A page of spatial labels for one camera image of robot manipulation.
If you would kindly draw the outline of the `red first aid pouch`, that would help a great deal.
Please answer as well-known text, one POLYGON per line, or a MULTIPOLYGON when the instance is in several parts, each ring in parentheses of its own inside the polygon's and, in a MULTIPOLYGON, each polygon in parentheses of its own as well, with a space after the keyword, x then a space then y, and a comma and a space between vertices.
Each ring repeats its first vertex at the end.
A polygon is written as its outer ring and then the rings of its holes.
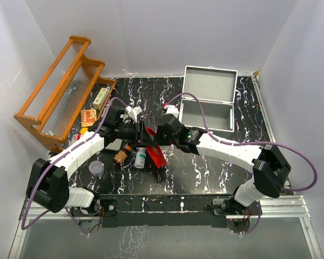
MULTIPOLYGON (((149 137, 154 142, 154 137, 156 136, 156 132, 148 127, 146 128, 146 131, 149 137)), ((162 168, 167 165, 167 162, 165 160, 163 152, 161 151, 160 146, 154 145, 152 147, 146 147, 146 150, 157 168, 162 168)))

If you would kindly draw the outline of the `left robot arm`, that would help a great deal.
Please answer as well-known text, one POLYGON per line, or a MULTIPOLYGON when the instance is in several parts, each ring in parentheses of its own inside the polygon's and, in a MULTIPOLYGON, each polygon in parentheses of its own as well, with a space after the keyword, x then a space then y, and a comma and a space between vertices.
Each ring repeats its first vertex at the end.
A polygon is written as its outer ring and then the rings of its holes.
POLYGON ((73 173, 93 155, 116 139, 138 144, 143 130, 138 121, 140 107, 111 106, 107 115, 98 119, 87 131, 61 153, 34 162, 26 190, 30 201, 56 213, 63 208, 79 207, 89 215, 100 211, 98 195, 86 187, 69 187, 73 173))

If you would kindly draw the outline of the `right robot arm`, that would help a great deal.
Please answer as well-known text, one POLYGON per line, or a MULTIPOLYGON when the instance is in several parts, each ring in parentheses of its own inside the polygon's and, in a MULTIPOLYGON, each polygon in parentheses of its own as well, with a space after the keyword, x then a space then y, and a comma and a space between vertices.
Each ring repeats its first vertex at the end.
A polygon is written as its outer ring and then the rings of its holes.
POLYGON ((160 146, 173 145, 185 153, 218 158, 252 173, 252 178, 238 186, 229 199, 213 206, 230 214, 244 213, 263 196, 278 198, 291 171, 290 164, 275 145, 240 145, 205 129, 187 127, 172 114, 162 117, 154 139, 160 146))

